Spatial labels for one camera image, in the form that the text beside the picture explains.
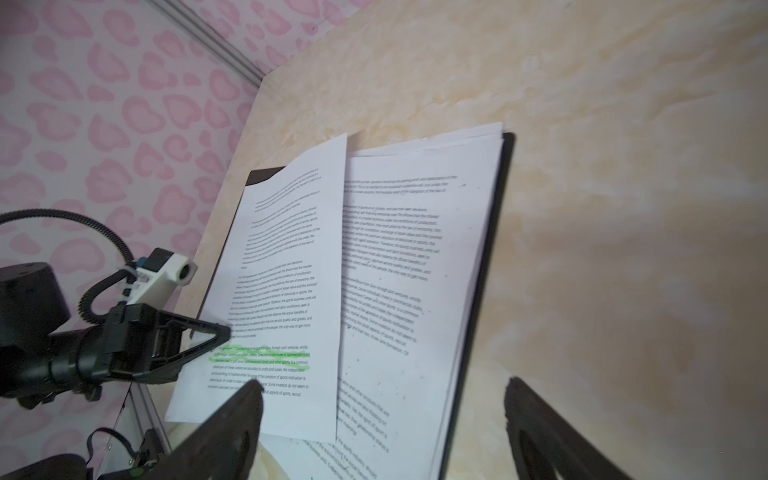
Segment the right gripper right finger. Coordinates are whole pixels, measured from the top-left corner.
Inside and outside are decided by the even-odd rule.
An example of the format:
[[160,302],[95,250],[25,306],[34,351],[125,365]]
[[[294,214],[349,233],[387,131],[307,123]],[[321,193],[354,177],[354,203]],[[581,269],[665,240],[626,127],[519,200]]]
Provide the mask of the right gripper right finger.
[[504,409],[520,479],[630,478],[521,378],[510,379]]

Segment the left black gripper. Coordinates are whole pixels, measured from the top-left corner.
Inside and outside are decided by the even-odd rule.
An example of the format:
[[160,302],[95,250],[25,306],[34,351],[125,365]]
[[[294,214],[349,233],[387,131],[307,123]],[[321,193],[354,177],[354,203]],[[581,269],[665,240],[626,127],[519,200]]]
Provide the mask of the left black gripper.
[[50,265],[1,269],[1,396],[26,409],[72,391],[89,401],[106,382],[158,385],[230,340],[232,330],[146,304],[119,303],[100,324],[56,334],[69,318]]

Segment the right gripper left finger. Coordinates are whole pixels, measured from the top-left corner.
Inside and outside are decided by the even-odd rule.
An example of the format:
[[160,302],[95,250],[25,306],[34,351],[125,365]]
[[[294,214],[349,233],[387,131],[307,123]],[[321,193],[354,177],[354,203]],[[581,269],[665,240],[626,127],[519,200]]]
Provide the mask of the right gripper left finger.
[[263,411],[263,387],[250,380],[144,477],[246,479],[254,463]]

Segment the green highlighted paper sheet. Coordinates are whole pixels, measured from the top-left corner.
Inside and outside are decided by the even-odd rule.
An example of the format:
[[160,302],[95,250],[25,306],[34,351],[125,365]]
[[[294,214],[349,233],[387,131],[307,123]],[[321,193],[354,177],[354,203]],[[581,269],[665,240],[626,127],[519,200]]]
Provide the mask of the green highlighted paper sheet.
[[335,439],[346,153],[338,136],[243,190],[200,312],[231,337],[183,367],[168,421],[202,423],[254,379],[264,434]]

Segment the blue black file folder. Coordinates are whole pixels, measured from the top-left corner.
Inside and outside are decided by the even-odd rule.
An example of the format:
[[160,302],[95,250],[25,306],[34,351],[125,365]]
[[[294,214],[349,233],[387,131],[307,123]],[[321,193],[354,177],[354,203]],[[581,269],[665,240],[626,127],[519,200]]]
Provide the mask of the blue black file folder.
[[[491,211],[490,211],[488,228],[493,224],[492,210],[493,210],[493,207],[494,207],[494,205],[496,203],[496,199],[497,199],[497,196],[498,196],[498,182],[502,178],[502,170],[503,170],[503,168],[506,167],[509,164],[509,161],[510,161],[510,158],[511,158],[511,148],[512,148],[512,146],[514,144],[514,135],[511,134],[511,133],[505,132],[504,129],[503,129],[503,141],[504,142],[503,142],[503,150],[502,150],[502,160],[501,160],[501,164],[500,164],[499,171],[498,171],[496,190],[495,190],[495,193],[494,193],[493,204],[492,204],[492,208],[491,208]],[[356,153],[356,152],[359,152],[359,151],[362,151],[362,150],[358,150],[358,151],[355,151],[355,152],[348,152],[347,151],[347,153],[346,153],[345,180],[346,180],[346,172],[347,172],[347,162],[348,162],[348,159],[349,159],[349,157],[353,153]],[[472,306],[472,310],[471,310],[471,317],[470,317],[470,323],[469,323],[468,328],[470,327],[470,325],[472,324],[473,320],[475,319],[475,316],[476,316],[475,310],[476,310],[476,308],[479,306],[479,304],[481,302],[481,297],[480,297],[480,294],[479,294],[479,287],[481,286],[481,283],[482,283],[482,272],[481,271],[482,271],[483,260],[484,260],[486,252],[487,252],[487,236],[486,236],[486,245],[485,245],[485,249],[484,249],[484,253],[483,253],[483,257],[482,257],[482,262],[480,264],[478,284],[477,284],[477,287],[476,287],[476,292],[475,292],[474,297],[473,297],[473,306]],[[464,364],[464,361],[465,361],[465,347],[464,347],[464,350],[463,350],[463,353],[462,353],[462,357],[461,357],[461,364],[460,364],[460,367],[459,367],[458,376],[459,376],[459,373],[461,371],[461,367]],[[262,444],[261,440],[262,440],[262,438],[264,436],[266,436],[266,434],[264,434],[262,432],[261,428],[260,428],[259,440],[260,440],[261,444]]]

